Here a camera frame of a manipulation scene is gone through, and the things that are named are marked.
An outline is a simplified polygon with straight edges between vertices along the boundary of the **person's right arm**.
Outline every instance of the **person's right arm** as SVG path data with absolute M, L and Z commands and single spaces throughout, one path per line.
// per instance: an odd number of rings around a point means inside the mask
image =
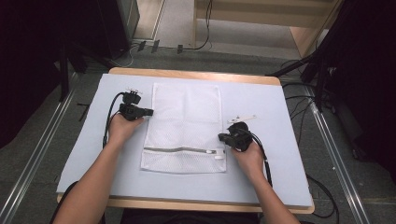
M 238 160 L 239 166 L 250 180 L 257 197 L 259 198 L 265 223 L 300 223 L 280 201 L 271 185 L 263 174 L 263 158 L 259 146 L 252 142 L 244 152 L 232 149 L 233 155 Z

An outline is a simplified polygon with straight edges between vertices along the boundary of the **white fabric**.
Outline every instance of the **white fabric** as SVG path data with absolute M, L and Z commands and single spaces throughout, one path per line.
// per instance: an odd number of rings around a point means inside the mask
M 154 83 L 141 168 L 174 174 L 226 171 L 221 100 L 215 85 Z

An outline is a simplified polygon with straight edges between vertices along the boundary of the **person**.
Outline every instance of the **person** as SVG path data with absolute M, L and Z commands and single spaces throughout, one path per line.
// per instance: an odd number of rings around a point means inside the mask
M 89 170 L 61 201 L 51 222 L 101 221 L 106 210 L 118 156 L 124 143 L 143 121 L 143 118 L 128 121 L 120 114 L 114 116 L 108 131 L 108 143 Z M 265 223 L 299 223 L 267 182 L 263 174 L 263 158 L 259 146 L 252 142 L 245 152 L 232 149 L 232 153 L 257 193 Z

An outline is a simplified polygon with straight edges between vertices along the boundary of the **forearm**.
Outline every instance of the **forearm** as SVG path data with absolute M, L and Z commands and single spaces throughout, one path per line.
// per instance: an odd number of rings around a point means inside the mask
M 262 173 L 253 175 L 250 181 L 262 206 L 265 223 L 300 223 L 285 204 L 280 201 Z
M 109 142 L 85 175 L 69 192 L 55 223 L 98 223 L 106 209 L 120 144 Z

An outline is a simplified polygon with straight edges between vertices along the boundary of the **table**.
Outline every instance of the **table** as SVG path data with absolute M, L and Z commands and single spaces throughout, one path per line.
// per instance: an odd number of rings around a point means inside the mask
M 221 82 L 227 82 L 227 83 L 232 82 L 232 83 L 265 84 L 265 85 L 270 85 L 270 86 L 279 86 L 280 85 L 279 80 L 275 77 L 243 76 L 243 75 L 207 73 L 207 72 L 185 72 L 185 71 L 152 70 L 152 69 L 113 68 L 109 71 L 109 74 L 134 75 L 134 76 L 141 76 L 141 77 L 158 77 L 158 78 L 170 77 L 170 78 L 183 78 L 183 79 L 201 79 L 201 80 L 221 81 Z M 60 185 L 63 182 L 64 175 L 67 175 L 67 174 L 63 173 Z M 61 192 L 58 196 L 58 200 L 60 200 L 60 198 L 62 198 Z M 229 203 L 229 202 L 216 202 L 216 201 L 169 199 L 169 198 L 168 199 L 163 199 L 163 198 L 158 199 L 158 198 L 131 197 L 131 196 L 120 196 L 120 195 L 119 196 L 110 196 L 108 206 L 130 207 L 130 208 L 150 208 L 150 209 L 195 210 L 195 211 L 229 211 L 229 212 L 260 212 L 261 211 L 260 205 L 258 203 Z M 312 202 L 310 206 L 305 206 L 305 207 L 289 206 L 289 209 L 292 213 L 295 213 L 295 214 L 310 214 L 314 211 L 315 206 Z
M 207 2 L 195 0 L 195 28 L 197 19 L 205 19 Z M 214 0 L 211 20 L 289 26 L 300 55 L 305 57 L 322 31 L 332 25 L 341 3 L 342 0 Z

